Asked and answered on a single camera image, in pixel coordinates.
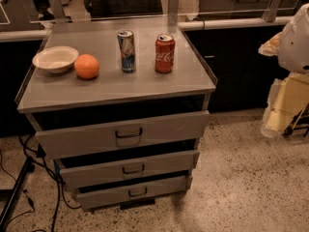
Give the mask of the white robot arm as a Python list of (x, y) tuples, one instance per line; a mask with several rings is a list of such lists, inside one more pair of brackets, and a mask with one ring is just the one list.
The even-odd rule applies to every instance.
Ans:
[(270, 86), (261, 134), (276, 137), (285, 132), (294, 117), (309, 103), (309, 4), (303, 5), (284, 29), (259, 48), (265, 56), (276, 56), (289, 71)]

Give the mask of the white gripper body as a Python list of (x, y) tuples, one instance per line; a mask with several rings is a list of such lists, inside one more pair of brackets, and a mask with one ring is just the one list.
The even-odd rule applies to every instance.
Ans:
[(304, 73), (291, 72), (289, 81), (297, 88), (309, 88), (309, 75)]

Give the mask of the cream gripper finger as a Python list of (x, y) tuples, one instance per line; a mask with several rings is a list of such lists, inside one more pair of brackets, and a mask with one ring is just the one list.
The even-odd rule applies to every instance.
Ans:
[(309, 88), (297, 88), (289, 77), (275, 79), (270, 86), (267, 108), (264, 112), (260, 132), (273, 138), (282, 134), (288, 125), (309, 103)]

